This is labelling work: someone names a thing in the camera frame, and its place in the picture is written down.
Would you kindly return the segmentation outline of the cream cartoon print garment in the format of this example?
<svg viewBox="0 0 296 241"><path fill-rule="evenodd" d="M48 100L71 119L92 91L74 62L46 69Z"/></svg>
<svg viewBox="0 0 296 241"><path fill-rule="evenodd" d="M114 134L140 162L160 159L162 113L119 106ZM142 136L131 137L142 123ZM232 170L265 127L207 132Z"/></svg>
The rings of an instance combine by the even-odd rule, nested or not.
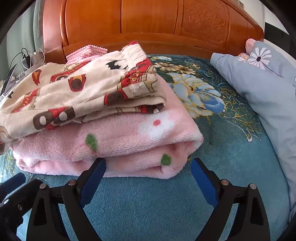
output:
<svg viewBox="0 0 296 241"><path fill-rule="evenodd" d="M166 96L140 44L70 65L47 63L1 97L1 152L22 138L116 113L158 113Z"/></svg>

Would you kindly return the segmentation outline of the pink folded fleece garment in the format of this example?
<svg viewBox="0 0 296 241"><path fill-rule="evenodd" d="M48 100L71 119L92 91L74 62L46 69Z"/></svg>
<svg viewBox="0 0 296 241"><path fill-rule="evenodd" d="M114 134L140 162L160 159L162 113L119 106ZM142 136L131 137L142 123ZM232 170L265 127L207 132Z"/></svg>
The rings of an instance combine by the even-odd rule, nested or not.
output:
<svg viewBox="0 0 296 241"><path fill-rule="evenodd" d="M12 147L16 165L35 174L78 176L99 157L106 161L105 177L175 176L204 138L173 90L159 81L166 95L159 113L115 114L27 136Z"/></svg>

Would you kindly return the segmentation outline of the light blue floral quilt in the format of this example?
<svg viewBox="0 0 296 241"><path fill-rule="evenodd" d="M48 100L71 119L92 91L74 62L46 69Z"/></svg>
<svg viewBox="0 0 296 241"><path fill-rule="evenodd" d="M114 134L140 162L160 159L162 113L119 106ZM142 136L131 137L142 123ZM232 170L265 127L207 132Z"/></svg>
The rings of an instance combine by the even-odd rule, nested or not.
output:
<svg viewBox="0 0 296 241"><path fill-rule="evenodd" d="M286 177L295 215L295 67L271 45L254 41L248 59L213 53L210 63L258 114Z"/></svg>

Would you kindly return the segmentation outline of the pink striped folded cloth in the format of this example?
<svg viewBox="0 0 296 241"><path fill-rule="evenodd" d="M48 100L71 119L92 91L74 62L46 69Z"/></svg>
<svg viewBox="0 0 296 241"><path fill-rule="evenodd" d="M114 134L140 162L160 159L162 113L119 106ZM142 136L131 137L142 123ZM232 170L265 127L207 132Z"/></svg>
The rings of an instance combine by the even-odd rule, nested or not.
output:
<svg viewBox="0 0 296 241"><path fill-rule="evenodd" d="M108 53L108 49L95 45L86 45L66 56L66 64L82 63Z"/></svg>

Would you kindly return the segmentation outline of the green curtain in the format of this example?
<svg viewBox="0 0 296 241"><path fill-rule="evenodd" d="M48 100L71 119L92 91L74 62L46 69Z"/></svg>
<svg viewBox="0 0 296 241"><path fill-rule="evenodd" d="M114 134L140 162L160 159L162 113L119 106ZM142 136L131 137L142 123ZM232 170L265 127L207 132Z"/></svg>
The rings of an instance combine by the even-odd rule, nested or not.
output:
<svg viewBox="0 0 296 241"><path fill-rule="evenodd" d="M21 52L44 49L43 9L44 1L35 1L12 25L1 43L1 80L13 65L15 74L23 71Z"/></svg>

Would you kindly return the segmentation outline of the white black glossy wardrobe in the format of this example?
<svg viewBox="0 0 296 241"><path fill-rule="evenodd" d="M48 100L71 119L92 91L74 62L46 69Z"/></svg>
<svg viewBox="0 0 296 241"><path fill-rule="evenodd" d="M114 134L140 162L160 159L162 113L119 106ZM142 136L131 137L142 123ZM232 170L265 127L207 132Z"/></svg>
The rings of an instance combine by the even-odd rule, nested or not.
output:
<svg viewBox="0 0 296 241"><path fill-rule="evenodd" d="M295 58L295 43L287 29L261 1L239 0L234 2L257 21L264 31L265 40L277 45Z"/></svg>

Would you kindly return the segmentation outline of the orange wooden headboard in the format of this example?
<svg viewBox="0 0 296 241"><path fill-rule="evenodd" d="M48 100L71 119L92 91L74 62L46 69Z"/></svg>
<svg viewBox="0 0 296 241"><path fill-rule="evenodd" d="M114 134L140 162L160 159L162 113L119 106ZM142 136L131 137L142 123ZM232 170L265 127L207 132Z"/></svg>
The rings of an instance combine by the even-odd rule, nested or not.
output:
<svg viewBox="0 0 296 241"><path fill-rule="evenodd" d="M65 63L86 46L109 51L138 41L147 54L209 59L238 55L248 39L263 40L260 25L233 1L45 1L46 62Z"/></svg>

